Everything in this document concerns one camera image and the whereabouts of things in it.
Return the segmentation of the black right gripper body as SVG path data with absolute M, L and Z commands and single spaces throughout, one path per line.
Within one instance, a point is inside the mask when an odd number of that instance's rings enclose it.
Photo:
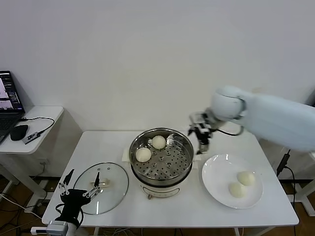
M 208 146 L 213 136 L 213 129 L 210 124 L 205 122 L 194 122 L 194 132 L 200 145 Z

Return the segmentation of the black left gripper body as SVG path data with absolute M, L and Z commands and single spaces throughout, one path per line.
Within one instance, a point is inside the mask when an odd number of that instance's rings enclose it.
M 78 216 L 81 208 L 91 202 L 90 197 L 83 196 L 87 190 L 69 189 L 69 194 L 62 193 L 61 201 L 64 203 L 59 221 L 67 223 L 79 223 Z

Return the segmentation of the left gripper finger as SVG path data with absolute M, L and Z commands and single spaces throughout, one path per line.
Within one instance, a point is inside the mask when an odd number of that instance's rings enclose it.
M 100 192 L 100 185 L 99 185 L 100 179 L 99 179 L 99 172 L 97 173 L 97 176 L 95 178 L 95 181 L 93 183 L 93 187 L 91 190 L 87 191 L 83 194 L 83 197 L 86 198 L 94 198 L 99 192 Z
M 62 182 L 59 182 L 59 191 L 61 193 L 61 196 L 68 195 L 69 190 L 68 190 L 68 184 L 71 180 L 71 177 L 73 175 L 74 169 L 72 169 L 63 179 Z

